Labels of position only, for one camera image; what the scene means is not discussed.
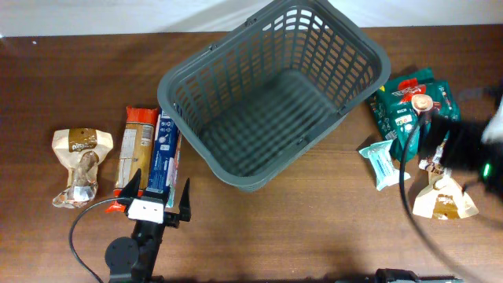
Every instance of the cable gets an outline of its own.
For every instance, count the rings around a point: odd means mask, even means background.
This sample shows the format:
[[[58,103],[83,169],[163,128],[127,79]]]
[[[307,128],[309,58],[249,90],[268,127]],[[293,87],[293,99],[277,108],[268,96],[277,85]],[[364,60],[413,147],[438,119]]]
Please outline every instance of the cable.
[[[412,141],[413,136],[417,132],[417,130],[422,127],[423,125],[426,124],[428,121],[428,115],[423,114],[420,116],[419,121],[414,125],[412,131],[409,134],[409,137],[407,138],[407,142],[403,148],[403,153],[402,153],[402,159],[400,160],[400,174],[399,174],[399,185],[400,185],[400,196],[402,198],[402,204],[403,208],[406,211],[407,218],[409,219],[410,223],[416,230],[417,234],[421,238],[421,240],[430,248],[431,252],[443,261],[447,267],[449,267],[453,272],[458,273],[460,276],[462,276],[464,279],[470,279],[470,282],[479,282],[483,283],[484,281],[471,272],[467,271],[465,268],[461,267],[459,263],[456,263],[453,259],[451,259],[448,255],[446,255],[442,250],[437,246],[437,244],[429,238],[429,236],[423,231],[423,229],[419,226],[419,224],[416,222],[416,220],[413,217],[412,212],[410,211],[409,207],[409,201],[407,200],[406,196],[406,189],[405,189],[405,178],[404,174],[406,171],[406,156],[407,152],[409,151],[410,147],[410,142]]]
[[[91,209],[97,207],[98,205],[100,204],[106,204],[106,203],[109,203],[109,202],[112,202],[112,201],[115,201],[115,200],[129,200],[130,198],[129,197],[113,197],[113,198],[110,198],[110,199],[107,199],[107,200],[102,200],[100,202],[97,202],[96,204],[93,204],[91,206],[89,206],[88,208],[86,208],[85,211],[82,211],[80,212],[79,216],[77,216],[77,218],[75,219],[75,221],[73,222],[72,224],[72,228],[70,228],[70,233],[68,235],[68,242],[70,244],[70,251],[72,251],[72,254],[73,256],[75,257],[75,259],[77,259],[77,262],[80,263],[80,265],[82,265],[87,271],[89,271],[89,273],[91,273],[94,278],[96,279],[96,281],[100,282],[100,283],[103,283],[103,281],[101,280],[101,278],[94,273],[94,271],[92,271],[79,257],[79,255],[77,255],[77,252],[75,251],[75,248],[73,246],[73,230],[75,229],[75,226],[77,225],[77,223],[79,222],[79,220],[88,212],[90,211]]]

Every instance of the basket rim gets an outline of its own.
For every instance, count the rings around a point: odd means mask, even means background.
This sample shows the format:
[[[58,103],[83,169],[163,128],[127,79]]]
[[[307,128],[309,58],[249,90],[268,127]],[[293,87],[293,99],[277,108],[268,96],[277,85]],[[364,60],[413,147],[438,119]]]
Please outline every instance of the basket rim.
[[[202,49],[200,52],[195,53],[191,57],[184,60],[181,64],[175,66],[170,71],[168,71],[163,78],[160,80],[160,84],[157,88],[157,100],[160,103],[161,108],[174,120],[174,123],[177,125],[180,132],[187,139],[187,141],[191,144],[191,146],[199,153],[203,159],[206,161],[210,169],[213,173],[220,178],[223,182],[236,186],[236,187],[250,187],[257,186],[260,182],[264,180],[269,180],[277,175],[280,171],[277,169],[285,162],[284,159],[278,159],[273,163],[269,164],[267,168],[265,168],[262,172],[258,173],[254,176],[247,177],[239,177],[236,175],[230,174],[227,170],[225,170],[222,165],[213,157],[211,152],[207,149],[207,147],[203,144],[203,142],[196,136],[191,127],[185,122],[185,120],[178,114],[173,105],[167,101],[166,96],[170,92],[170,88],[180,80],[185,78],[179,78],[178,75],[183,73],[187,68],[192,67],[194,64],[198,63],[201,60],[204,60],[208,55],[212,52],[220,50],[224,47],[225,44],[232,42],[236,37],[240,37],[243,33],[246,32],[248,28],[248,22],[250,19],[255,19],[257,17],[266,17],[271,13],[276,13],[279,9],[282,9],[283,6],[292,6],[292,4],[301,4],[301,3],[310,3],[312,4],[313,0],[290,0],[290,1],[282,1],[275,0],[271,2],[269,5],[265,6],[261,10],[259,10],[254,15],[250,16],[245,24],[242,24],[231,31],[228,35],[218,40],[217,42],[212,43],[208,48]],[[351,34],[355,39],[359,40],[361,43],[366,45],[369,50],[371,50],[380,63],[378,67],[378,71],[380,71],[379,76],[374,81],[374,83],[370,84],[367,88],[365,88],[360,94],[354,97],[350,102],[344,105],[337,115],[329,118],[333,123],[336,123],[338,119],[344,117],[348,112],[354,108],[356,105],[362,103],[367,97],[369,97],[374,91],[379,89],[379,87],[383,86],[388,80],[391,74],[391,62],[389,57],[384,52],[381,46],[377,45],[372,39],[370,39],[355,23],[349,20],[346,16],[344,16],[339,10],[337,10],[332,4],[329,3],[328,0],[315,0],[326,12],[331,14],[335,19],[342,23],[342,26],[347,29],[347,32]],[[331,127],[328,127],[323,133],[319,136],[323,138],[332,130]],[[291,155],[287,156],[287,161],[293,161],[292,159],[296,159],[298,156],[296,153],[302,152],[302,149],[308,145],[313,145],[313,143],[318,143],[318,139],[316,138],[313,141],[307,141],[305,143],[301,143],[299,146],[293,147]]]

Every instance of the food package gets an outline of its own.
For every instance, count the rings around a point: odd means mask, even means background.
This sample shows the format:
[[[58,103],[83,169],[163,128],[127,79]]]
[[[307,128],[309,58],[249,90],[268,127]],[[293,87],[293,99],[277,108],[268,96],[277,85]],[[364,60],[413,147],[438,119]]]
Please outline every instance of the food package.
[[[430,184],[414,201],[413,214],[431,219],[463,219],[479,213],[472,198],[448,175],[428,173]]]
[[[377,181],[376,188],[381,191],[386,186],[398,184],[400,170],[393,166],[393,161],[390,156],[390,147],[393,141],[381,141],[372,144],[371,146],[360,150],[360,154],[370,159],[370,163],[376,172]],[[405,172],[404,179],[410,178],[410,175]]]
[[[97,192],[97,166],[113,148],[112,136],[89,128],[57,130],[53,150],[68,169],[66,189],[53,199],[58,208],[81,208]]]
[[[421,112],[436,109],[439,115],[448,119],[461,118],[449,83],[435,80],[430,68],[387,81],[367,99],[367,103],[383,138],[394,140],[390,154],[397,160],[402,158],[403,147]],[[417,132],[411,141],[406,161],[417,154],[418,143]]]
[[[182,136],[173,120],[162,111],[157,120],[156,138],[146,191],[168,194],[167,208],[173,207],[174,187],[178,177],[178,161]]]
[[[157,121],[158,109],[132,108],[128,106],[126,129],[120,148],[119,168],[114,195],[133,178],[141,169],[140,189],[146,188],[149,182],[149,168],[152,157],[152,139]],[[123,207],[114,202],[107,211],[123,211]]]

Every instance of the basket bottom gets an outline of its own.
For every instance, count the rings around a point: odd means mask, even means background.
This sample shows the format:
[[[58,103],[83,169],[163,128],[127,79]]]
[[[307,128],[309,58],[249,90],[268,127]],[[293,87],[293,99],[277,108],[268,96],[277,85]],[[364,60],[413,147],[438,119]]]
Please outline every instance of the basket bottom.
[[[306,76],[285,70],[213,119],[201,141],[223,169],[248,177],[269,169],[309,131],[337,112]]]

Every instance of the green package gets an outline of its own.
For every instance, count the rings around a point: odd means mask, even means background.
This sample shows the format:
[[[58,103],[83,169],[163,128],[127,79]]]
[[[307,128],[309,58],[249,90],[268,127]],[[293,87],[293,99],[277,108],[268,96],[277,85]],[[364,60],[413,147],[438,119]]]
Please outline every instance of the green package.
[[[394,140],[390,154],[395,159],[402,158],[403,147],[418,121],[417,112],[412,106],[412,97],[426,94],[433,100],[432,108],[448,119],[461,118],[459,107],[453,99],[447,81],[435,80],[430,68],[422,69],[410,75],[389,80],[383,87],[367,99],[379,132],[386,140]],[[417,154],[419,134],[413,137],[406,160]]]

